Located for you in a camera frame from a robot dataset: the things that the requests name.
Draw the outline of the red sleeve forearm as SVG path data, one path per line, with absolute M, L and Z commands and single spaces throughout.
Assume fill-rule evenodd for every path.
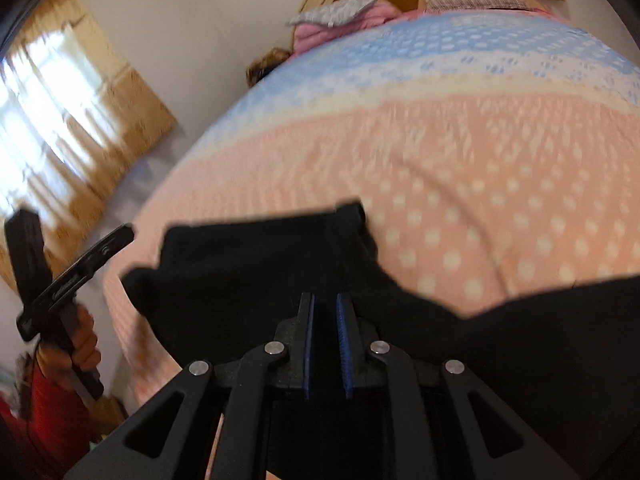
M 99 427 L 73 389 L 30 374 L 30 415 L 17 418 L 1 402 L 1 477 L 62 479 L 90 451 Z

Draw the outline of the person's left hand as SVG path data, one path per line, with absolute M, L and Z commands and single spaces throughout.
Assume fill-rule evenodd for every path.
M 83 372 L 91 372 L 101 362 L 101 352 L 96 348 L 98 336 L 94 332 L 94 319 L 82 304 L 77 306 L 77 324 L 70 340 L 72 352 L 50 341 L 40 342 L 36 350 L 36 361 L 43 376 L 66 390 L 74 388 L 74 365 Z

